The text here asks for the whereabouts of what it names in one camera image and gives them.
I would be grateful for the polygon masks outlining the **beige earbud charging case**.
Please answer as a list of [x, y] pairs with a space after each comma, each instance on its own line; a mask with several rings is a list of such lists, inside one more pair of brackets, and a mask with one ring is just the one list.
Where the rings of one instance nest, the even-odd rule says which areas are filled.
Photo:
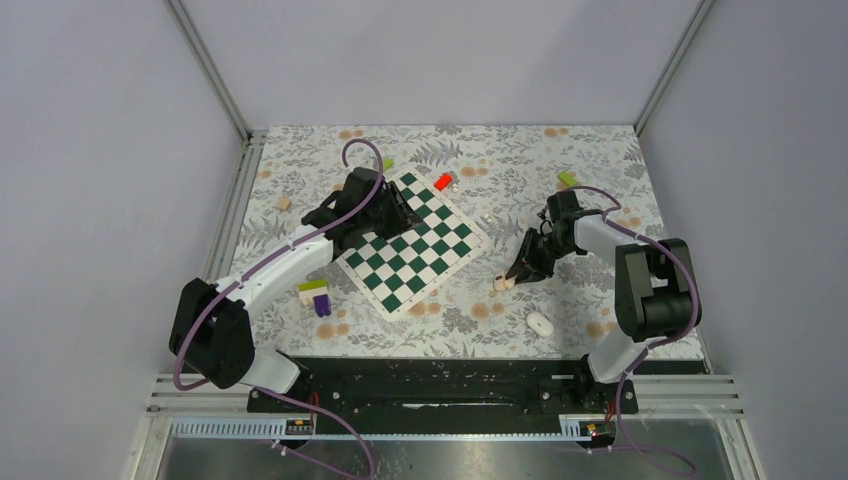
[[495, 291], [509, 291], [515, 287], [515, 281], [514, 277], [508, 278], [505, 275], [497, 275], [493, 281], [493, 288]]

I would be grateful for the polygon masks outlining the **white earbud case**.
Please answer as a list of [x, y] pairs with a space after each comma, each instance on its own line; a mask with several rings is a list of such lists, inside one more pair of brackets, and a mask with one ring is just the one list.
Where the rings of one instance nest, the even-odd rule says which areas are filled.
[[526, 316], [528, 328], [541, 338], [550, 338], [554, 333], [554, 326], [550, 320], [540, 312], [533, 311]]

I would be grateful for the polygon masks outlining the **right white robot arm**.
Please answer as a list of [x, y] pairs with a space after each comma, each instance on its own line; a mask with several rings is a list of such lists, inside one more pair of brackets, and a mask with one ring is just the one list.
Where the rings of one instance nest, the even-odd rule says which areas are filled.
[[577, 188], [547, 200], [542, 226], [528, 229], [509, 269], [496, 276], [497, 287], [540, 282], [554, 274], [556, 262], [589, 253], [612, 265], [617, 325], [587, 357], [590, 372], [573, 386], [575, 402], [597, 412], [613, 398], [613, 382], [626, 377], [647, 354], [685, 337], [702, 318], [702, 307], [685, 241], [655, 240], [610, 217], [618, 200], [605, 210], [583, 207]]

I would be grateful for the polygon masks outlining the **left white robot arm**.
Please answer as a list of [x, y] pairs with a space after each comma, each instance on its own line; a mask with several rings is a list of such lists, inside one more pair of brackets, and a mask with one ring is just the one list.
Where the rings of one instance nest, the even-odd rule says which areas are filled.
[[391, 240], [421, 222], [395, 182], [355, 168], [343, 188], [308, 212], [267, 257], [242, 273], [214, 282], [195, 278], [183, 287], [169, 338], [175, 368], [188, 365], [220, 389], [243, 384], [270, 390], [285, 410], [301, 409], [309, 401], [308, 381], [287, 355], [255, 346], [253, 321], [365, 235]]

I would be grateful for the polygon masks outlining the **green white chessboard mat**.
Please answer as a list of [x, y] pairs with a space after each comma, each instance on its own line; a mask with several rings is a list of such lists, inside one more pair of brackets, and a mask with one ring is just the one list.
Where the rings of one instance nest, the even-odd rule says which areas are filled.
[[387, 322], [400, 319], [492, 246], [483, 229], [416, 169], [390, 179], [422, 222], [390, 240], [368, 233], [337, 260]]

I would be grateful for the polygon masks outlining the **red block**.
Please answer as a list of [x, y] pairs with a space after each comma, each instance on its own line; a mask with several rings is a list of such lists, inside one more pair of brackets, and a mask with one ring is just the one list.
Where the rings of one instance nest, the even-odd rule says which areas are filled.
[[445, 189], [450, 187], [453, 182], [453, 176], [448, 173], [445, 173], [434, 182], [434, 188], [438, 191], [444, 191]]

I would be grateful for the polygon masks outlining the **floral patterned table mat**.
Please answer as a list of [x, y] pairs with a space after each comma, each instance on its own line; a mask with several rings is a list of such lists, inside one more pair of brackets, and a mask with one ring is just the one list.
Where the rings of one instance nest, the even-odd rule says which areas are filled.
[[[445, 194], [491, 238], [491, 248], [432, 290], [400, 319], [387, 322], [338, 265], [327, 280], [332, 314], [319, 318], [295, 291], [284, 293], [254, 324], [258, 341], [295, 356], [579, 358], [614, 327], [614, 275], [594, 255], [569, 256], [551, 279], [495, 291], [494, 277], [514, 260], [538, 224], [561, 171], [583, 185], [588, 208], [611, 198], [615, 220], [662, 239], [663, 225], [639, 141], [629, 126], [276, 126], [247, 162], [250, 190], [232, 267], [271, 252], [350, 169], [370, 165], [373, 150], [433, 183], [456, 180]], [[275, 204], [289, 197], [289, 211]], [[489, 213], [487, 223], [483, 215]], [[526, 324], [533, 311], [554, 326], [541, 338]]]

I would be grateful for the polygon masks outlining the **green block right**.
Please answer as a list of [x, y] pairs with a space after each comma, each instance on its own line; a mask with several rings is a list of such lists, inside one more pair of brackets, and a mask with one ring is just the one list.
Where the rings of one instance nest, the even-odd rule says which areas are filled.
[[568, 171], [561, 171], [557, 174], [558, 181], [566, 188], [577, 186], [579, 182]]

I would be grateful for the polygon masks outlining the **green white purple block stack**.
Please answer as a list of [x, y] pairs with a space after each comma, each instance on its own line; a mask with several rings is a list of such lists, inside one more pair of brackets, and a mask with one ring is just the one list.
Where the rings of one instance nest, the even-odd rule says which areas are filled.
[[298, 285], [298, 296], [303, 305], [312, 306], [319, 318], [332, 314], [326, 280], [314, 280]]

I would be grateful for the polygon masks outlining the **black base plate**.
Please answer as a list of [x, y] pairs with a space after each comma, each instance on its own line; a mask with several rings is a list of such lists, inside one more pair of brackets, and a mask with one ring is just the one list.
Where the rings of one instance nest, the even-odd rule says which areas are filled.
[[361, 434], [553, 434], [562, 415], [636, 414], [632, 382], [584, 360], [310, 358], [290, 391]]

